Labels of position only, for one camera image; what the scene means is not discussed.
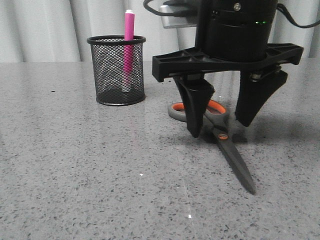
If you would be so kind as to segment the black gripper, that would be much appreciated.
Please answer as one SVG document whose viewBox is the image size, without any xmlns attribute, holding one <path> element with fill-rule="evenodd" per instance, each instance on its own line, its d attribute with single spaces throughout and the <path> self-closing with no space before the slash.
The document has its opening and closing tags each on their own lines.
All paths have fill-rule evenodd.
<svg viewBox="0 0 320 240">
<path fill-rule="evenodd" d="M 237 70 L 240 86 L 235 118 L 248 127 L 266 101 L 287 81 L 279 65 L 298 65 L 303 47 L 269 43 L 276 0 L 201 0 L 197 10 L 195 46 L 152 58 L 158 82 L 173 79 L 184 105 L 187 129 L 197 138 L 214 87 L 203 73 Z M 267 76 L 251 78 L 267 70 Z"/>
</svg>

